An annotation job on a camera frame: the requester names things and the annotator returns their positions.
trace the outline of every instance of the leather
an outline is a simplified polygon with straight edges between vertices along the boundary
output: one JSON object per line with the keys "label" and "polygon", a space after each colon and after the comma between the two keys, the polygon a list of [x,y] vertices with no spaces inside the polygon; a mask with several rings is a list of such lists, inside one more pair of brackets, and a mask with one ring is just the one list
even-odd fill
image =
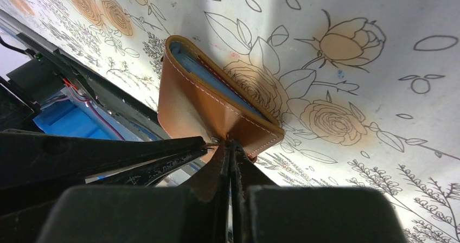
{"label": "leather", "polygon": [[[171,53],[169,47],[174,42],[180,43],[195,60],[263,117],[230,100],[195,74],[188,73]],[[201,136],[207,143],[213,142],[211,138],[237,140],[252,161],[284,138],[284,130],[274,116],[197,46],[177,35],[170,36],[165,44],[158,121],[171,138]],[[212,154],[209,153],[203,160],[207,162]]]}

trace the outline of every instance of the blue wallet lining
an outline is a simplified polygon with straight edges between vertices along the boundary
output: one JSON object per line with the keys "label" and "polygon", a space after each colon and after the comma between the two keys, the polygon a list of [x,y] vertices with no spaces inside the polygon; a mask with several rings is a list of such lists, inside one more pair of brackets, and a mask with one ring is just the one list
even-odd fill
{"label": "blue wallet lining", "polygon": [[230,88],[224,83],[220,82],[215,76],[212,75],[207,69],[205,69],[198,61],[196,61],[183,46],[178,42],[173,42],[169,46],[174,58],[181,64],[181,66],[189,73],[193,73],[202,79],[207,84],[214,87],[216,90],[224,94],[230,100],[234,101],[238,105],[245,109],[253,112],[254,114],[264,118],[261,114],[253,109],[247,102],[242,100],[237,94],[235,94]]}

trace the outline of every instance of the wallet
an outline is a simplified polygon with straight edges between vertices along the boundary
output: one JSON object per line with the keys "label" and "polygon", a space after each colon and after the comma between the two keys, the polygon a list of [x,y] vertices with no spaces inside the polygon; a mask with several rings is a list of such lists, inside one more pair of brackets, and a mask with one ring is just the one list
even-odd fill
{"label": "wallet", "polygon": [[171,138],[236,140],[253,162],[283,140],[278,120],[187,38],[170,36],[162,60],[158,121]]}

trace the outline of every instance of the floral pattern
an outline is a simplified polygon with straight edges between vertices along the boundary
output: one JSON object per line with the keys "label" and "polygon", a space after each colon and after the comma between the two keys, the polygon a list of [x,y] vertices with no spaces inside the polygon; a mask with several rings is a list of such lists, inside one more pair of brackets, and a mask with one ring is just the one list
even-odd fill
{"label": "floral pattern", "polygon": [[[184,35],[285,130],[258,157],[269,177],[374,188],[408,242],[460,242],[460,126],[451,114],[460,110],[452,68],[460,1],[342,1],[0,0],[0,8],[154,109],[164,40]],[[426,11],[435,11],[429,21]]]}

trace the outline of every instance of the blue stain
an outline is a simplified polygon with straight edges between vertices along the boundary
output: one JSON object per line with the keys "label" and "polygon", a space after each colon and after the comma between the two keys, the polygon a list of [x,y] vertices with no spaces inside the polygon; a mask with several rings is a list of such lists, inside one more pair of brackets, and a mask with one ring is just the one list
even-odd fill
{"label": "blue stain", "polygon": [[339,69],[339,70],[337,71],[337,77],[338,77],[339,79],[343,79],[343,78],[345,77],[345,73],[343,72],[343,70]]}

